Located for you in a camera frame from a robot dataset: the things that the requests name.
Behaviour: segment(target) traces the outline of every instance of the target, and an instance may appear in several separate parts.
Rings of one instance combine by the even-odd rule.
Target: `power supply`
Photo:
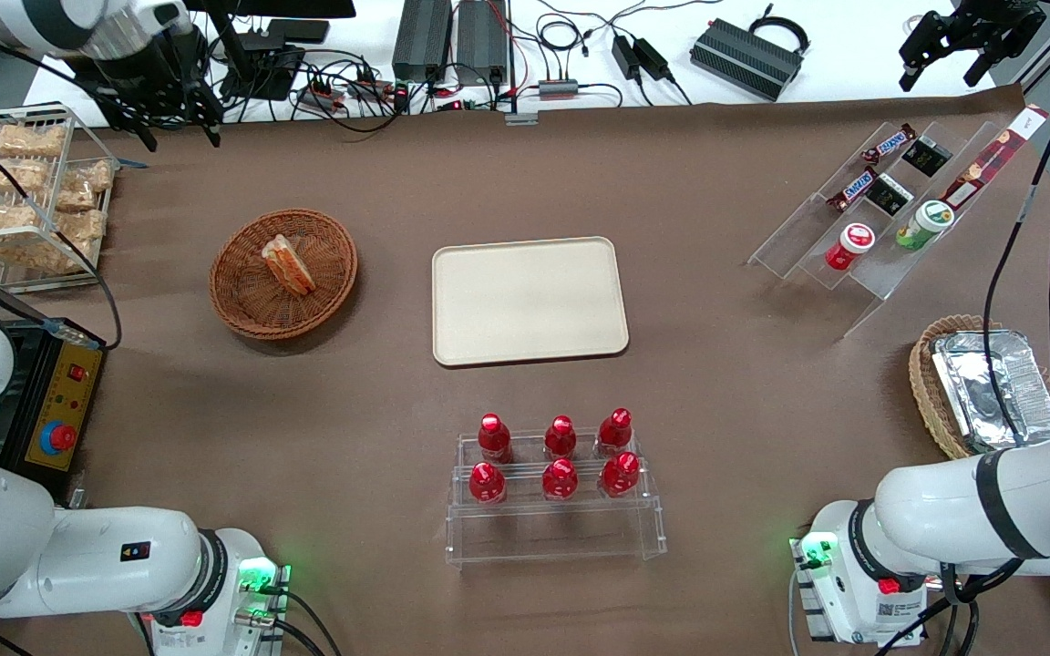
[[[466,86],[508,82],[505,0],[462,0],[456,17],[456,79]]]
[[[445,65],[452,40],[449,0],[404,0],[392,69],[400,80],[435,80]]]
[[[803,59],[719,18],[691,49],[691,62],[696,66],[772,101],[796,78]]]

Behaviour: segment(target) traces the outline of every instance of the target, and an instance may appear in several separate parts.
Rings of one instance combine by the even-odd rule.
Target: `brown tablecloth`
[[[349,656],[393,653],[788,653],[786,539],[894,466],[942,460],[909,395],[907,354],[943,315],[979,313],[1037,157],[1025,150],[950,237],[848,339],[857,312],[784,285],[748,256],[881,121],[969,134],[1022,107],[957,100],[400,120],[359,137],[329,123],[195,130],[121,174],[103,271],[124,345],[85,437],[97,506],[187,511],[256,535]],[[213,314],[209,264],[259,213],[308,207],[361,254],[353,300],[312,339],[238,339]],[[1042,191],[995,317],[1047,360]],[[429,262],[441,246],[601,235],[616,246],[630,347],[598,360],[445,369],[432,358]],[[99,288],[42,294],[111,336]],[[630,407],[666,508],[666,556],[445,564],[456,435],[483,411],[514,428]],[[983,597],[975,653],[1050,655],[1050,578]],[[308,626],[295,614],[295,621]],[[810,643],[803,653],[870,653]],[[38,655],[139,655],[120,614],[1,621]],[[930,627],[937,650],[942,625]],[[288,646],[290,653],[299,648]]]

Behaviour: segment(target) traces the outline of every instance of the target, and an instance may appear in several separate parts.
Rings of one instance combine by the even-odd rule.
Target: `jar lid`
[[[862,254],[873,248],[874,241],[874,231],[867,225],[849,224],[841,232],[841,248],[850,253]]]
[[[942,200],[926,200],[916,215],[918,225],[929,232],[942,232],[954,224],[954,211]]]

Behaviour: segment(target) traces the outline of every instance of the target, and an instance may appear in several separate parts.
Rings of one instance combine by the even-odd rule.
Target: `green led light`
[[[243,560],[238,566],[238,584],[243,589],[257,592],[262,586],[274,583],[274,576],[278,573],[278,566],[274,565],[268,557],[251,557]]]
[[[828,564],[837,549],[837,535],[825,531],[808,533],[800,539],[800,548],[808,560]]]

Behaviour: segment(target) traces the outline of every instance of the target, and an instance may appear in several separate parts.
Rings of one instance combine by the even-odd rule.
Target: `foil tray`
[[[983,333],[943,335],[930,342],[929,352],[959,432],[974,452],[1050,440],[1050,395],[1024,334],[991,331],[995,383],[1013,427],[1004,420],[991,389]]]

